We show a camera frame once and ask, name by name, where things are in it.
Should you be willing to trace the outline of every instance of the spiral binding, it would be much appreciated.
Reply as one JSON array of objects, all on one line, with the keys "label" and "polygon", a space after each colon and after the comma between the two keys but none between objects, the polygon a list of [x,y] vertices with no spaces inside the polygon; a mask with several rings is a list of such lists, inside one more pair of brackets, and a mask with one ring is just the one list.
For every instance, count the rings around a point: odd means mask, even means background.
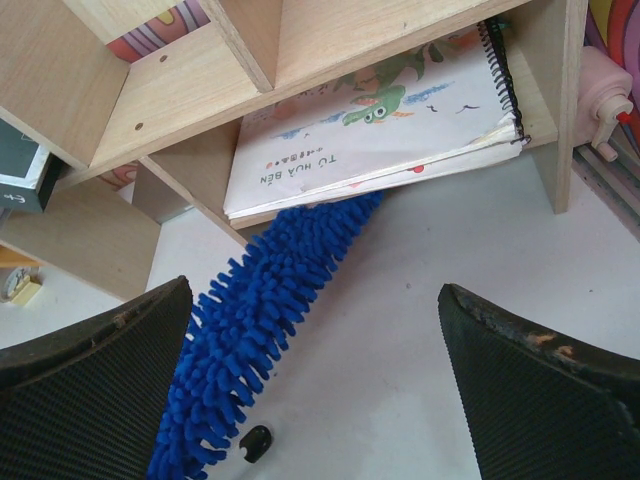
[{"label": "spiral binding", "polygon": [[500,32],[500,22],[497,17],[491,17],[484,22],[478,24],[480,37],[482,38],[482,46],[487,54],[491,75],[493,75],[493,83],[495,83],[498,91],[498,98],[502,104],[502,110],[505,112],[513,112],[516,117],[516,130],[520,138],[515,142],[523,142],[525,145],[531,141],[531,136],[524,133],[522,125],[522,112],[518,108],[518,98],[513,88],[513,77],[509,72],[509,64],[507,62],[507,50],[504,47],[504,39]]}]

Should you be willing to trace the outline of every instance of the cartoon crocodile illustration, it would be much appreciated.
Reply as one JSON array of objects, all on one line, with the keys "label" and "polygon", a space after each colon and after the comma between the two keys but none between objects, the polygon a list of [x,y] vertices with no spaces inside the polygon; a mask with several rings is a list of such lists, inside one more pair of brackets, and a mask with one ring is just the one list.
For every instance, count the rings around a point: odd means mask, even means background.
[{"label": "cartoon crocodile illustration", "polygon": [[361,95],[354,98],[351,103],[367,105],[367,108],[345,115],[342,123],[346,126],[363,119],[365,123],[381,123],[389,115],[410,115],[398,112],[398,107],[400,106],[402,97],[404,97],[405,91],[406,89],[402,85],[393,85],[391,87],[378,89],[374,94]]},{"label": "cartoon crocodile illustration", "polygon": [[416,71],[418,80],[423,77],[425,68],[423,52],[425,48],[427,48],[432,61],[442,62],[443,58],[440,52],[437,51],[434,44],[429,44],[429,46],[425,45],[419,48],[416,52],[401,53],[372,65],[373,76],[368,79],[358,82],[356,78],[357,72],[340,78],[333,88],[334,92],[339,90],[342,85],[349,85],[355,91],[363,91],[364,88],[362,88],[361,84],[377,81],[375,93],[361,95],[351,101],[353,104],[365,105],[367,108],[345,115],[342,123],[345,126],[360,120],[364,120],[365,123],[382,123],[389,115],[401,117],[412,115],[411,113],[398,112],[398,107],[406,89],[403,85],[393,85],[393,82],[396,81],[405,68],[413,68]]}]

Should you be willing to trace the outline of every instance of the blue microfiber mop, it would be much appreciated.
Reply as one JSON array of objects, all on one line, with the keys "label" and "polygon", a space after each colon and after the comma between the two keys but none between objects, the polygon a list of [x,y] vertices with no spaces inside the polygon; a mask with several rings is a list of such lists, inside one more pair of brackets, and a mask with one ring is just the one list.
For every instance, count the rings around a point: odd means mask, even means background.
[{"label": "blue microfiber mop", "polygon": [[242,265],[211,282],[193,307],[188,333],[149,464],[149,479],[205,479],[226,457],[243,407],[255,403],[286,337],[331,280],[382,194],[372,193],[278,214],[254,237]]}]

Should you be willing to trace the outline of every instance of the pink bottle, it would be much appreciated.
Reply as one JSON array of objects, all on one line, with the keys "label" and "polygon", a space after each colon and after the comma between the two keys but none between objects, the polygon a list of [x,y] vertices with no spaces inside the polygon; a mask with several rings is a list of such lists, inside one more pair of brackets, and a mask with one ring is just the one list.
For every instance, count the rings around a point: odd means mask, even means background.
[{"label": "pink bottle", "polygon": [[591,143],[611,162],[618,155],[607,143],[619,120],[631,112],[633,78],[595,47],[582,49],[574,146]]}]

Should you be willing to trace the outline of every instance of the floor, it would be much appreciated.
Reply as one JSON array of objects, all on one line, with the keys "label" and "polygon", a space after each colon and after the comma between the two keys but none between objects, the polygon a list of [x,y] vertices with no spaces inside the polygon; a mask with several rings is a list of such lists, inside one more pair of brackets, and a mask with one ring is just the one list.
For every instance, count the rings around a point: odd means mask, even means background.
[{"label": "floor", "polygon": [[[479,479],[436,313],[445,282],[640,358],[640,244],[572,186],[569,213],[552,215],[524,156],[389,194],[250,411],[247,427],[271,424],[276,442],[242,478]],[[240,253],[188,212],[163,226],[149,287],[184,274],[206,290]],[[45,270],[27,307],[0,306],[0,347],[116,304]]]}]

